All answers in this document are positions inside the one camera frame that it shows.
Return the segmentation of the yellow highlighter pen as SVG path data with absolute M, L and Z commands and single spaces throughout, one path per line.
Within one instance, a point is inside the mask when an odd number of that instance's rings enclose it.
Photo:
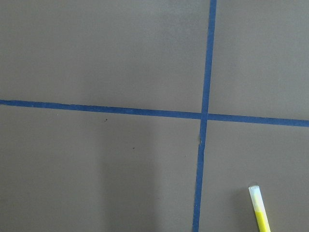
M 260 187 L 255 185 L 255 186 L 249 186 L 248 189 L 252 200 L 253 209 L 255 212 L 259 231 L 271 232 Z

